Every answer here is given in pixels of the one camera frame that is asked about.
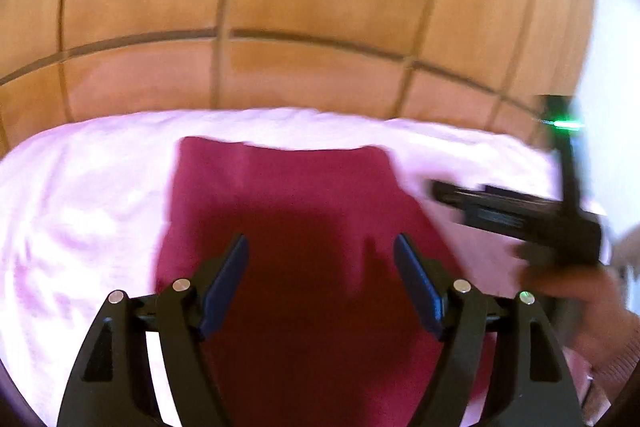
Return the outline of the person's right forearm pink sleeve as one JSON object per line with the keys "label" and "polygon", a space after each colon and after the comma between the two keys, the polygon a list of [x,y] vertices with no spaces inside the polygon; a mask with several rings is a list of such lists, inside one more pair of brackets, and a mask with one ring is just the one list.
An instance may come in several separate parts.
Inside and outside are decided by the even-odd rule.
{"label": "person's right forearm pink sleeve", "polygon": [[639,329],[631,334],[625,348],[593,373],[602,395],[589,411],[587,426],[639,425]]}

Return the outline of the person's right hand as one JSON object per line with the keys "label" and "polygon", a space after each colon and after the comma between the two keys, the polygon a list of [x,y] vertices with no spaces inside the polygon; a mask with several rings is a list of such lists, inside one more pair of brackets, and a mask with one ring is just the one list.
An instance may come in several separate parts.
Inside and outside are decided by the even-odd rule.
{"label": "person's right hand", "polygon": [[610,268],[525,268],[518,278],[526,291],[578,303],[580,320],[568,347],[593,366],[616,358],[634,335],[637,317],[625,308]]}

